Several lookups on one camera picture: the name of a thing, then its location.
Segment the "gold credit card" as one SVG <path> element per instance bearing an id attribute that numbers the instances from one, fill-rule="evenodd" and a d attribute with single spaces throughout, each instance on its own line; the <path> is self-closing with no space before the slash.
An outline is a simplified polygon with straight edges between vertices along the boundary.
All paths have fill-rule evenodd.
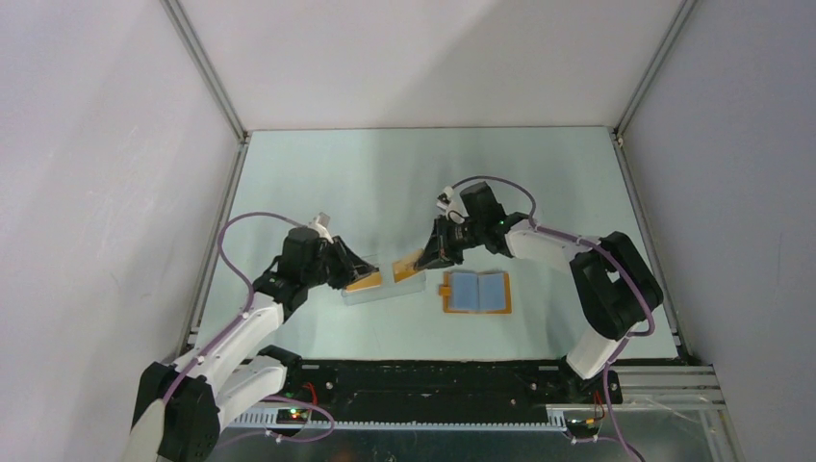
<path id="1" fill-rule="evenodd" d="M 421 255 L 422 250 L 416 249 L 392 262 L 392 275 L 395 283 L 400 283 L 421 272 L 420 269 L 416 268 Z"/>
<path id="2" fill-rule="evenodd" d="M 382 284 L 383 284 L 382 273 L 379 269 L 377 269 L 371 274 L 367 275 L 365 278 L 357 281 L 352 285 L 347 286 L 346 288 L 344 288 L 344 290 L 349 294 L 354 294 L 370 289 L 379 288 L 382 286 Z"/>

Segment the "clear plastic card box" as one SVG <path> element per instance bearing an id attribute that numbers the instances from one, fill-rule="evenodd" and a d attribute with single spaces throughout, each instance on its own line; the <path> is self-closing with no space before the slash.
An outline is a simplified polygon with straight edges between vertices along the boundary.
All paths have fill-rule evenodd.
<path id="1" fill-rule="evenodd" d="M 376 266 L 377 271 L 342 290 L 346 306 L 372 303 L 384 299 L 421 293 L 426 288 L 423 271 L 417 271 L 415 264 L 422 253 L 416 249 L 402 257 L 376 254 L 363 257 Z"/>

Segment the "orange card holder wallet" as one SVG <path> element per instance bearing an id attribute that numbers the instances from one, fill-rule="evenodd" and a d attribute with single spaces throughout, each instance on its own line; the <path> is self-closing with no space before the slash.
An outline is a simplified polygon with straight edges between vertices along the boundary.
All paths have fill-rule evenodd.
<path id="1" fill-rule="evenodd" d="M 513 312 L 506 271 L 446 271 L 438 288 L 448 314 L 509 315 Z"/>

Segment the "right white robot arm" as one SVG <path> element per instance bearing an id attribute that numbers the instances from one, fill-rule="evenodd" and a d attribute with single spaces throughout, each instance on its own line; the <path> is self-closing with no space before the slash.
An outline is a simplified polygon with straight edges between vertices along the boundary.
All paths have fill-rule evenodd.
<path id="1" fill-rule="evenodd" d="M 588 326 L 565 357 L 559 377 L 565 398 L 583 402 L 599 387 L 627 343 L 656 329 L 653 311 L 664 293 L 649 265 L 623 232 L 576 235 L 539 224 L 532 211 L 508 213 L 498 202 L 491 175 L 448 186 L 436 198 L 439 214 L 415 270 L 460 266 L 468 249 L 483 247 L 507 258 L 543 262 L 574 282 Z"/>

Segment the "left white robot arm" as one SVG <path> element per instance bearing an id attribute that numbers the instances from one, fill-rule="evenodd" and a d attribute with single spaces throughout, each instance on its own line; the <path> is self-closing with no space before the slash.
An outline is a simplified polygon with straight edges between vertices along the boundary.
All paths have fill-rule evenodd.
<path id="1" fill-rule="evenodd" d="M 245 305 L 205 344 L 140 377 L 124 461 L 204 461 L 223 430 L 263 398 L 293 400 L 304 388 L 298 358 L 262 354 L 260 342 L 305 303 L 311 289 L 342 290 L 377 267 L 321 224 L 291 229 L 281 252 L 248 285 Z"/>

